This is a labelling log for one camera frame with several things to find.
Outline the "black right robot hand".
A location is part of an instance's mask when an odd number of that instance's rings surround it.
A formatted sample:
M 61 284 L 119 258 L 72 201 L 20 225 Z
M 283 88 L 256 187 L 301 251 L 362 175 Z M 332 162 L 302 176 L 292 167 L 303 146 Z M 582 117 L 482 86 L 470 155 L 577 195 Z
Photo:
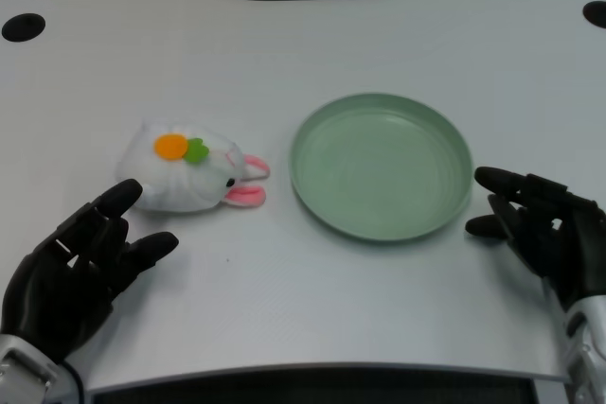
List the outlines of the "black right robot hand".
M 505 241 L 564 310 L 605 293 L 605 212 L 596 202 L 534 174 L 479 167 L 474 179 L 490 192 L 492 213 L 468 220 L 468 234 Z

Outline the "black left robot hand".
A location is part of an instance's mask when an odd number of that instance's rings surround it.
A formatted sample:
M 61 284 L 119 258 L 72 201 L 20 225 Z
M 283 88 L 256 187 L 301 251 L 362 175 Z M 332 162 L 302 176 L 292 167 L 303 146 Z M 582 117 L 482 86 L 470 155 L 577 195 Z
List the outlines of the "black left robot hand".
M 117 296 L 179 243 L 169 232 L 128 242 L 123 216 L 142 193 L 135 179 L 116 184 L 25 256 L 2 302 L 2 334 L 58 363 L 99 331 Z

